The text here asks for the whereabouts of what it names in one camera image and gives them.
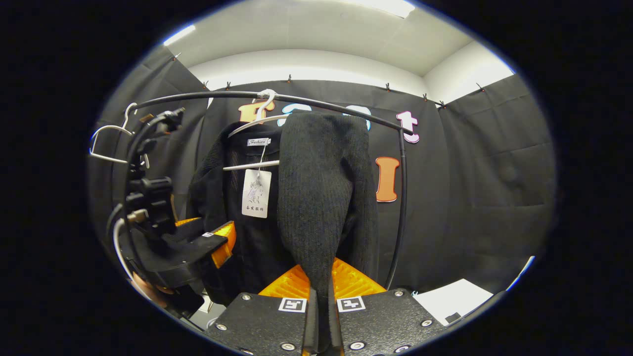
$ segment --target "white hanger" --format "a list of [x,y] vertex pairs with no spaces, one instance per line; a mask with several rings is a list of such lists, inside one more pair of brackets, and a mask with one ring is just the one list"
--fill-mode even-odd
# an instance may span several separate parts
[[[127,161],[124,160],[118,160],[116,158],[112,158],[112,157],[108,157],[108,156],[103,156],[103,155],[98,155],[94,152],[94,148],[97,145],[97,138],[99,137],[99,131],[102,130],[106,130],[106,129],[115,129],[115,130],[119,130],[121,132],[126,133],[128,136],[132,136],[134,133],[130,132],[128,130],[125,129],[125,126],[127,125],[127,122],[129,121],[129,117],[128,117],[128,113],[130,111],[130,108],[132,106],[136,105],[136,103],[131,103],[127,106],[127,108],[125,109],[125,121],[123,121],[123,125],[122,126],[116,126],[116,125],[105,125],[102,126],[100,128],[98,128],[97,131],[95,131],[92,134],[92,137],[90,138],[90,140],[94,140],[94,142],[92,143],[92,148],[88,148],[88,152],[90,154],[90,156],[96,157],[96,158],[100,158],[102,160],[106,160],[106,161],[110,161],[110,162],[117,162],[117,163],[127,163]],[[144,155],[145,158],[145,162],[142,162],[141,165],[144,165],[145,163],[147,163],[146,168],[149,169],[149,158],[147,157],[147,154]]]
[[[240,126],[237,129],[233,130],[233,132],[231,132],[229,134],[228,137],[233,136],[234,134],[247,129],[248,127],[251,126],[255,126],[255,125],[259,125],[263,122],[266,121],[272,121],[272,120],[277,120],[279,118],[282,117],[287,117],[289,114],[286,115],[276,115],[276,116],[271,116],[271,117],[267,117],[267,118],[261,118],[261,112],[262,110],[264,110],[264,108],[266,108],[266,106],[268,106],[268,104],[270,104],[274,99],[275,99],[275,95],[277,94],[274,90],[272,89],[265,89],[263,91],[260,91],[258,94],[268,94],[268,100],[266,100],[266,103],[262,106],[260,106],[260,108],[257,110],[257,117],[255,118],[255,120],[253,120],[252,122],[249,122],[248,124],[244,125],[244,126]],[[261,159],[264,158],[264,152],[266,151],[266,146],[264,146],[264,150],[261,152]],[[236,166],[231,166],[231,167],[224,167],[222,168],[222,170],[239,170],[239,169],[249,169],[249,168],[260,168],[260,167],[270,167],[270,166],[274,166],[274,165],[279,165],[279,161],[269,161],[269,162],[259,162],[259,163],[251,163],[248,165],[236,165]]]
[[240,126],[240,127],[236,128],[235,130],[233,130],[233,132],[231,132],[228,137],[231,137],[234,134],[236,134],[236,133],[238,133],[238,132],[240,132],[242,130],[246,130],[249,127],[252,127],[252,126],[255,126],[255,125],[259,125],[259,124],[261,124],[263,122],[274,121],[274,120],[278,120],[280,118],[286,118],[286,117],[288,117],[288,115],[290,115],[290,114],[275,115],[275,116],[271,116],[271,117],[265,117],[265,118],[262,118],[260,120],[253,120],[253,121],[249,122],[248,124],[246,124],[244,126]]

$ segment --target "black curtain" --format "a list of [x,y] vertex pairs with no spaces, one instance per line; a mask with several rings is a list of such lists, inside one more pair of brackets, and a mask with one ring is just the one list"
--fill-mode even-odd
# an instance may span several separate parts
[[[405,92],[356,83],[329,80],[286,80],[269,81],[232,86],[231,91],[254,91],[273,89],[279,94],[300,96],[340,106],[357,105],[368,108],[373,116],[391,121],[397,125],[398,113],[410,111],[418,120],[413,131],[420,136],[416,143],[405,142],[408,159],[408,202],[406,229],[403,248],[392,288],[404,286],[422,289],[428,280],[441,280],[444,284],[454,282],[445,279],[442,273],[443,261],[436,259],[436,246],[441,243],[448,210],[448,153],[435,104]],[[252,99],[214,99],[204,118],[201,139],[198,145],[198,160],[209,152],[215,136],[228,124],[239,121],[238,108]],[[292,104],[275,100],[275,108],[266,115],[283,114],[285,105]],[[312,107],[313,111],[329,110]],[[263,125],[277,126],[277,122]],[[383,125],[372,123],[369,130],[369,157],[392,157],[400,161],[398,146],[399,133]],[[373,163],[374,181],[378,184],[379,167]],[[394,191],[396,201],[378,203],[378,230],[380,238],[379,276],[377,282],[387,280],[393,257],[398,231],[401,202],[401,168],[396,169]]]
[[[187,92],[207,91],[202,83],[193,76],[164,46],[149,53],[128,74],[105,104],[94,129],[104,125],[123,124],[123,112],[130,103],[141,103],[162,96]],[[199,126],[207,107],[207,99],[194,99],[165,103],[142,108],[129,113],[127,130],[139,130],[139,119],[152,113],[157,115],[166,110],[185,108],[182,128],[158,140],[156,149],[150,153],[148,178],[167,175],[172,178],[174,204],[177,212],[184,208],[188,183],[196,168],[196,142]],[[104,130],[99,133],[94,152],[104,156],[125,160],[131,137],[117,130]],[[111,258],[114,248],[111,236],[105,236],[106,221],[114,206],[121,202],[125,165],[113,163],[89,156],[88,158],[88,196],[92,223],[99,240],[106,247]]]
[[440,109],[450,194],[446,233],[436,246],[444,278],[505,290],[529,257],[543,254],[556,194],[547,121],[517,75]]

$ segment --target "black metal rack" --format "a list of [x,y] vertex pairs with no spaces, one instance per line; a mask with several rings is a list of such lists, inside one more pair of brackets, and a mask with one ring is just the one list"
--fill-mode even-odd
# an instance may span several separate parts
[[[178,94],[172,96],[165,96],[162,98],[156,98],[152,100],[145,101],[144,103],[132,105],[128,110],[136,110],[140,108],[145,108],[147,106],[158,105],[163,103],[169,103],[172,101],[181,101],[181,100],[191,100],[191,99],[206,99],[206,98],[248,98],[248,99],[268,99],[267,93],[260,92],[249,92],[249,91],[205,91],[205,92],[191,92],[187,94]],[[398,234],[396,235],[396,247],[394,249],[394,254],[391,260],[391,266],[389,267],[389,274],[387,277],[387,281],[385,282],[385,289],[389,290],[391,287],[391,283],[393,281],[394,275],[396,273],[396,267],[398,265],[398,257],[400,255],[400,251],[402,249],[402,239],[404,234],[404,223],[406,220],[406,186],[407,186],[407,169],[406,169],[406,153],[404,148],[404,134],[412,135],[413,131],[409,129],[405,129],[404,127],[399,126],[398,124],[394,124],[390,121],[384,120],[379,117],[375,117],[373,115],[367,115],[365,113],[361,113],[352,109],[345,108],[343,106],[334,105],[330,103],[326,103],[323,101],[312,100],[301,98],[298,96],[290,96],[283,94],[275,94],[275,100],[285,101],[290,103],[297,104],[305,104],[316,106],[317,108],[323,108],[326,110],[338,111],[341,113],[346,113],[349,115],[357,116],[360,118],[364,118],[371,122],[375,122],[376,124],[380,124],[391,129],[394,129],[398,132],[398,141],[400,146],[400,162],[401,162],[401,202],[400,202],[400,215],[398,221]]]

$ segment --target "ceiling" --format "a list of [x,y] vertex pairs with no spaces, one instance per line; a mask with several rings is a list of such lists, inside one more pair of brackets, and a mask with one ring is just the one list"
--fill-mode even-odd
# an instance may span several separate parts
[[187,68],[234,54],[317,49],[353,54],[419,76],[473,41],[434,15],[414,9],[402,19],[338,0],[247,0],[193,23],[170,44]]

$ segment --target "white wall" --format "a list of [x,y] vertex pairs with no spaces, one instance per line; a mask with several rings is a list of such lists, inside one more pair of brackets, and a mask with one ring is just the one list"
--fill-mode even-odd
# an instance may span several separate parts
[[423,79],[429,99],[451,101],[511,76],[510,68],[487,48],[473,41],[448,56]]
[[240,84],[285,80],[334,80],[385,87],[423,96],[424,80],[411,72],[351,54],[310,49],[278,49],[236,54],[188,68],[214,90]]

